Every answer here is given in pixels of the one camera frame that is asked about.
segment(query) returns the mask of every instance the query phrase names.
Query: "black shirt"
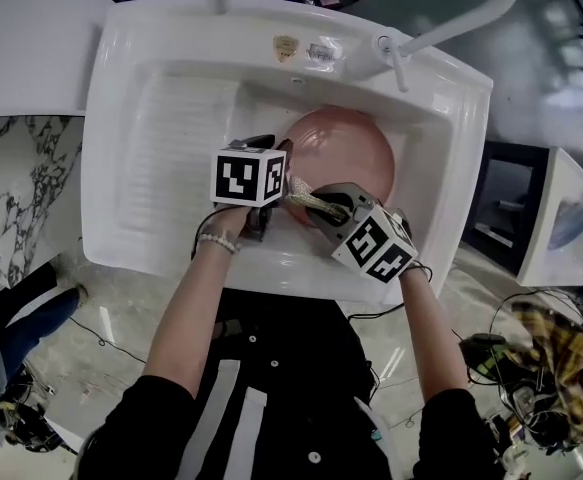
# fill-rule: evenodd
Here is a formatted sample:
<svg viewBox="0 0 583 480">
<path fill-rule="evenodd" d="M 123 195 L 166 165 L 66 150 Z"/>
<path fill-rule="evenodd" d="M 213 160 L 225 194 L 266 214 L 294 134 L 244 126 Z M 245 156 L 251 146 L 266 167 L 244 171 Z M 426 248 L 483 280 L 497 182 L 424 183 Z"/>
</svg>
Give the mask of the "black shirt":
<svg viewBox="0 0 583 480">
<path fill-rule="evenodd" d="M 241 361 L 240 373 L 198 479 L 223 478 L 247 387 L 268 394 L 251 478 L 390 478 L 354 400 L 369 402 L 373 377 L 335 303 L 225 290 L 218 321 L 231 330 L 211 344 L 197 399 L 140 377 L 83 450 L 79 480 L 175 478 L 226 358 Z M 423 410 L 415 478 L 502 478 L 492 443 L 468 391 L 440 393 Z"/>
</svg>

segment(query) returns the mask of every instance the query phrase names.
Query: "beaded bracelet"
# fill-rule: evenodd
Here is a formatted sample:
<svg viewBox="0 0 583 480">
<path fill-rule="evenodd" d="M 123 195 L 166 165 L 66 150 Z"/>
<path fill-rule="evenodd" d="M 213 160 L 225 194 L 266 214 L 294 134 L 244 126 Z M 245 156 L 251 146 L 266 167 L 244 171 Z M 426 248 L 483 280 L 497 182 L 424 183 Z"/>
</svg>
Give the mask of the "beaded bracelet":
<svg viewBox="0 0 583 480">
<path fill-rule="evenodd" d="M 198 244 L 201 242 L 215 242 L 224 247 L 231 254 L 235 254 L 240 250 L 240 244 L 236 243 L 233 233 L 224 229 L 218 229 L 213 224 L 205 226 L 202 233 L 198 237 Z"/>
</svg>

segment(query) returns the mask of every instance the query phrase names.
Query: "marble surface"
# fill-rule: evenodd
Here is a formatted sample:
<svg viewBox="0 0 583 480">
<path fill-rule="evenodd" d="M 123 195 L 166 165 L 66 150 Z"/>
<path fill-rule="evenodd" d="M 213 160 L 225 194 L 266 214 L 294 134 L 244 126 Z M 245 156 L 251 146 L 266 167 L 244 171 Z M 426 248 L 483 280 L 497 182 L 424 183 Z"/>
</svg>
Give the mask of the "marble surface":
<svg viewBox="0 0 583 480">
<path fill-rule="evenodd" d="M 0 117 L 0 283 L 14 286 L 81 233 L 84 118 Z"/>
</svg>

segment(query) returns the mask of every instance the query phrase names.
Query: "jeans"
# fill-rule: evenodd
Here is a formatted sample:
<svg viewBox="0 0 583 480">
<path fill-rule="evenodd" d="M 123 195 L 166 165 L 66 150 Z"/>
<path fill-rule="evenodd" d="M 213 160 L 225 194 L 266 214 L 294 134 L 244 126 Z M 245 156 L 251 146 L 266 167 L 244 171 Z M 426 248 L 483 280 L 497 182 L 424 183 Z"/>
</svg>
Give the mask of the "jeans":
<svg viewBox="0 0 583 480">
<path fill-rule="evenodd" d="M 20 309 L 55 286 L 55 272 L 46 264 L 14 288 L 0 291 L 0 353 L 7 380 L 18 372 L 40 339 L 53 334 L 78 307 L 79 292 L 71 288 L 9 325 Z"/>
</svg>

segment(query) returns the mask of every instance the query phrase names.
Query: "white sink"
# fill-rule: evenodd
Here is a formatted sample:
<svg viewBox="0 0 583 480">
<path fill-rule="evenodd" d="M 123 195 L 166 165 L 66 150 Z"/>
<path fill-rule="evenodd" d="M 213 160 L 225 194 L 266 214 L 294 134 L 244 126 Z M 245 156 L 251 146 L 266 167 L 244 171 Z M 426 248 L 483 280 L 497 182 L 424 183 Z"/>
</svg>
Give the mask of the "white sink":
<svg viewBox="0 0 583 480">
<path fill-rule="evenodd" d="M 428 48 L 409 58 L 410 90 L 392 73 L 347 77 L 346 57 L 382 30 L 337 12 L 235 0 L 225 15 L 202 0 L 113 6 L 87 103 L 82 162 L 84 250 L 94 262 L 180 276 L 212 210 L 211 152 L 233 140 L 278 139 L 325 105 L 371 116 L 395 156 L 388 206 L 402 208 L 438 292 L 458 246 L 480 166 L 491 80 Z M 274 37 L 299 41 L 280 62 Z M 333 60 L 314 60 L 311 45 Z M 317 231 L 276 210 L 263 243 L 246 242 L 227 286 L 307 297 L 401 302 L 398 283 L 362 279 L 329 256 Z"/>
</svg>

